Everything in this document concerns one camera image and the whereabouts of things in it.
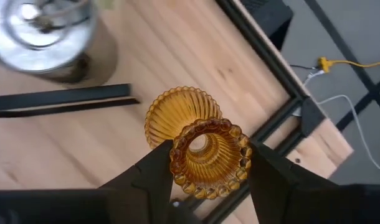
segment wooden board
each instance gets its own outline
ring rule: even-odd
[[[116,0],[113,9],[101,14],[119,50],[118,67],[107,84],[133,83],[142,104],[0,119],[0,189],[95,188],[108,182],[150,151],[145,114],[170,88],[206,90],[224,117],[246,134],[288,100],[213,0]],[[0,95],[58,89],[62,87],[0,66]],[[274,147],[293,127],[294,121],[288,121],[267,144]],[[351,153],[326,119],[289,158],[328,177]],[[185,196],[174,185],[172,197]],[[197,214],[205,216],[215,203]],[[248,198],[226,223],[255,223],[251,204]]]

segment ribbed glass vase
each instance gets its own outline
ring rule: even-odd
[[[170,170],[188,194],[225,197],[247,178],[249,139],[240,127],[222,118],[216,101],[205,91],[185,86],[164,92],[147,112],[145,131],[152,149],[174,140]]]

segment wooden surface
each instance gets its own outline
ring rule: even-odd
[[[213,0],[116,0],[101,14],[119,50],[118,68],[107,84],[133,83],[142,104],[0,119],[0,189],[95,188],[108,182],[150,151],[143,129],[146,111],[159,94],[176,86],[206,90],[224,117],[246,134],[288,100]],[[58,89],[0,66],[0,95]],[[294,123],[286,122],[267,144],[277,145]],[[326,119],[288,157],[328,177],[351,153]],[[172,197],[185,196],[174,185]],[[204,217],[218,202],[205,203],[196,213]],[[255,222],[250,198],[225,221]]]

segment metal canister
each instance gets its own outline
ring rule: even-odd
[[[0,63],[69,85],[101,85],[117,47],[93,0],[0,0]]]

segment yellow cable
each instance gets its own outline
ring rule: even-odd
[[[369,65],[361,65],[359,63],[351,62],[351,61],[348,61],[348,60],[328,60],[326,57],[320,57],[319,60],[318,60],[319,66],[321,67],[321,69],[323,71],[325,71],[325,73],[330,72],[330,67],[332,67],[336,63],[347,63],[347,64],[350,64],[350,65],[354,65],[354,66],[358,66],[358,67],[363,67],[363,68],[371,68],[371,67],[375,67],[375,66],[380,65],[380,62],[372,63],[372,64],[369,64]]]

